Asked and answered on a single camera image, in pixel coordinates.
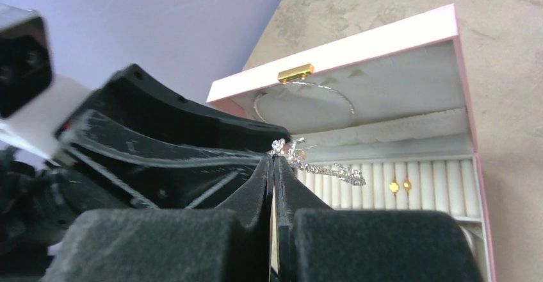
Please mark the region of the silver crystal jewelry pile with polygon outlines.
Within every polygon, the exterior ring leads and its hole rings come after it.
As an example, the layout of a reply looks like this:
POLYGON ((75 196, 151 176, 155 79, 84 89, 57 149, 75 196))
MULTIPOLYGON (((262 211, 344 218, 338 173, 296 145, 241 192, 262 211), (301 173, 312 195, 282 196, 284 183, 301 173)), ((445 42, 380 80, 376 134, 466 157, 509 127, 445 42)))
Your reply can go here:
POLYGON ((355 170, 352 167, 332 161, 331 159, 319 160, 311 158, 309 154, 314 147, 316 147, 316 144, 307 145, 304 137, 293 138, 290 141, 281 138, 271 143, 271 150, 268 151, 268 154, 274 157, 285 158, 287 164, 295 170, 315 175, 330 176, 358 187, 363 187, 367 184, 361 170, 355 170))

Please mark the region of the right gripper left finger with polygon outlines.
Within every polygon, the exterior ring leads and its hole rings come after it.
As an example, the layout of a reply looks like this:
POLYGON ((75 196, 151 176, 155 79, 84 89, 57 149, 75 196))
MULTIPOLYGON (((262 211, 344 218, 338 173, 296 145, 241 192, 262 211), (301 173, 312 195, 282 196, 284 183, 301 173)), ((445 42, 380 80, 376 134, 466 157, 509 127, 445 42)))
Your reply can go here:
POLYGON ((91 210, 44 281, 269 281, 272 160, 209 210, 91 210))

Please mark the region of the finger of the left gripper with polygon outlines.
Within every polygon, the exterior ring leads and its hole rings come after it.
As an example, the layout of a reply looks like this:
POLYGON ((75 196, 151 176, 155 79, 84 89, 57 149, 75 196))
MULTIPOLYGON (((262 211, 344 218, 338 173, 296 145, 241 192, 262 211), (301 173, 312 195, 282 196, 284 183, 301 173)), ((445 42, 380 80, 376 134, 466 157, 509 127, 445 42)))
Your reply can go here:
POLYGON ((55 136, 60 137, 88 109, 132 131, 175 145, 263 153, 271 150, 275 140, 291 141, 286 128, 191 101, 135 63, 116 71, 101 88, 92 91, 57 128, 55 136))

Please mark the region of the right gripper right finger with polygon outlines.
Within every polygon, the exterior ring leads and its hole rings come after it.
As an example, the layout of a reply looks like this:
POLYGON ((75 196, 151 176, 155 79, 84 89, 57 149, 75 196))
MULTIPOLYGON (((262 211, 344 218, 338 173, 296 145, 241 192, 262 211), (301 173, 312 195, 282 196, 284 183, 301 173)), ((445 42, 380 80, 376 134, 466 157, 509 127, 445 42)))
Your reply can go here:
POLYGON ((437 211, 334 210, 273 159, 279 281, 481 281, 460 226, 437 211))

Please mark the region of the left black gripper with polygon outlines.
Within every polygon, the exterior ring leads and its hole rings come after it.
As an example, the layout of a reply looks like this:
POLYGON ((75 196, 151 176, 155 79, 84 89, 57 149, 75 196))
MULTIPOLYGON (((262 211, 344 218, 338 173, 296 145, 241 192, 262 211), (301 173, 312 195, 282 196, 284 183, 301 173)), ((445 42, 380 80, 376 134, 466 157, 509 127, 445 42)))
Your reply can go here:
POLYGON ((37 170, 1 150, 1 262, 47 257, 84 212, 102 208, 214 208, 251 176, 261 154, 173 145, 96 110, 63 134, 73 166, 37 170))

